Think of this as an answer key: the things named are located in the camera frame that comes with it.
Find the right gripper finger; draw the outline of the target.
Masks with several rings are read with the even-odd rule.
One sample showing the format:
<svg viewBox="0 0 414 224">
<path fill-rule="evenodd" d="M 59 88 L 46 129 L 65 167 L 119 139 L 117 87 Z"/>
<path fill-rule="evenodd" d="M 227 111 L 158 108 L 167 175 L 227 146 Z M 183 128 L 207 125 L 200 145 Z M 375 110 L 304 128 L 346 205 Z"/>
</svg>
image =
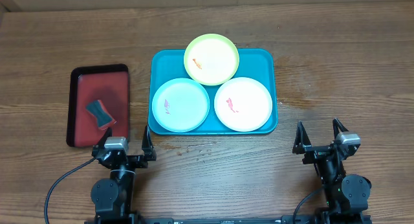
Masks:
<svg viewBox="0 0 414 224">
<path fill-rule="evenodd" d="M 296 137 L 294 141 L 294 148 L 307 148 L 311 147 L 312 144 L 309 140 L 307 132 L 303 126 L 302 121 L 299 121 L 296 128 Z"/>
<path fill-rule="evenodd" d="M 332 120 L 332 128 L 334 131 L 334 138 L 336 138 L 340 133 L 348 132 L 349 130 L 339 121 L 338 118 Z"/>
</svg>

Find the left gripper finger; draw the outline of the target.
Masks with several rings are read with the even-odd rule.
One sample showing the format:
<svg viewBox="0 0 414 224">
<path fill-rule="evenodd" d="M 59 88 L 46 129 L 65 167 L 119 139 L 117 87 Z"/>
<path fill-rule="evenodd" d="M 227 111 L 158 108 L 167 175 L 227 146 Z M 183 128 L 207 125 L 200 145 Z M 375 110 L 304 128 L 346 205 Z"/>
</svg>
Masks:
<svg viewBox="0 0 414 224">
<path fill-rule="evenodd" d="M 98 148 L 103 148 L 104 144 L 106 142 L 106 140 L 112 136 L 112 129 L 111 128 L 107 128 L 106 132 L 104 133 L 104 135 L 102 136 L 102 138 L 98 141 L 97 143 L 97 147 Z"/>
<path fill-rule="evenodd" d="M 144 153 L 153 153 L 154 147 L 151 140 L 151 130 L 149 126 L 145 127 L 143 139 L 142 139 L 142 150 Z"/>
</svg>

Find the red green sponge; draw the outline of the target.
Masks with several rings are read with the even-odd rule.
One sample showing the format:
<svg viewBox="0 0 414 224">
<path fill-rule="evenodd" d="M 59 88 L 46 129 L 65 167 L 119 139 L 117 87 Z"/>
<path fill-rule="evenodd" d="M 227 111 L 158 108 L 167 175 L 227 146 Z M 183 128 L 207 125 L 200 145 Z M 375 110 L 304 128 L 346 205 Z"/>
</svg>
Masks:
<svg viewBox="0 0 414 224">
<path fill-rule="evenodd" d="M 86 110 L 96 119 L 99 130 L 110 128 L 116 120 L 108 112 L 101 100 L 94 100 L 86 105 Z"/>
</svg>

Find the light blue plate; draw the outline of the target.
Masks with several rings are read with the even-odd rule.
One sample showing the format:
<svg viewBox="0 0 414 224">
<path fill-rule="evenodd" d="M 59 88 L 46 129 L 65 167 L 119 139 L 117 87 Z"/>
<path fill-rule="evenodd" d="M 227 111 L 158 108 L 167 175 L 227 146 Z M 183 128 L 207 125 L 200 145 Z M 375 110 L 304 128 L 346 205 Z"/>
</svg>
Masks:
<svg viewBox="0 0 414 224">
<path fill-rule="evenodd" d="M 198 82 L 175 78 L 156 90 L 150 108 L 162 128 L 172 133 L 185 133 L 195 130 L 206 120 L 210 98 Z"/>
</svg>

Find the yellow-green plate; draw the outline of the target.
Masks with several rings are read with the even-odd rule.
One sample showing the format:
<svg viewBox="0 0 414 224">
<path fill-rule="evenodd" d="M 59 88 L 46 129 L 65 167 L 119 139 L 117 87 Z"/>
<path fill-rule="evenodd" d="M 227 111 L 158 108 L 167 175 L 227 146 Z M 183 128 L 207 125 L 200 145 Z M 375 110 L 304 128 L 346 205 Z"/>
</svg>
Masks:
<svg viewBox="0 0 414 224">
<path fill-rule="evenodd" d="M 235 44 L 220 34 L 203 34 L 193 39 L 184 51 L 187 74 L 202 85 L 221 85 L 239 68 Z"/>
</svg>

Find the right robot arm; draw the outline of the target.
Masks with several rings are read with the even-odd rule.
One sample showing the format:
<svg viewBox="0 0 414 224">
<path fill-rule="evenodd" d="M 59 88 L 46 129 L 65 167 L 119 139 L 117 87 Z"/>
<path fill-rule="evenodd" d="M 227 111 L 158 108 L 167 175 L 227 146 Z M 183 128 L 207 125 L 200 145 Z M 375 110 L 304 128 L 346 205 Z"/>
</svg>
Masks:
<svg viewBox="0 0 414 224">
<path fill-rule="evenodd" d="M 311 164 L 321 180 L 321 188 L 303 198 L 294 210 L 290 223 L 371 223 L 363 215 L 368 209 L 372 184 L 361 175 L 346 174 L 343 161 L 353 156 L 361 145 L 355 132 L 349 131 L 337 118 L 332 120 L 334 139 L 325 146 L 313 146 L 301 121 L 297 124 L 294 154 L 303 156 L 303 164 Z M 317 208 L 310 218 L 299 218 L 300 207 L 316 194 L 325 194 L 327 206 Z"/>
</svg>

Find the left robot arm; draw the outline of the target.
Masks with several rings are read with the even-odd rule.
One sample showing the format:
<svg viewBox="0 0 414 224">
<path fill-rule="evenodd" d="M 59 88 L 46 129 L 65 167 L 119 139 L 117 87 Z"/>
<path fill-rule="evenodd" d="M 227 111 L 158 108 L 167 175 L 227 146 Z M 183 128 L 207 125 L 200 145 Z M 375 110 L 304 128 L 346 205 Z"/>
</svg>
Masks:
<svg viewBox="0 0 414 224">
<path fill-rule="evenodd" d="M 133 211 L 132 199 L 135 184 L 135 170 L 147 168 L 149 161 L 157 159 L 151 141 L 150 128 L 145 127 L 141 155 L 128 155 L 128 141 L 125 137 L 112 136 L 107 129 L 94 146 L 92 156 L 99 164 L 110 169 L 106 179 L 97 181 L 91 189 L 91 200 L 95 205 L 94 223 L 144 223 L 137 211 Z"/>
</svg>

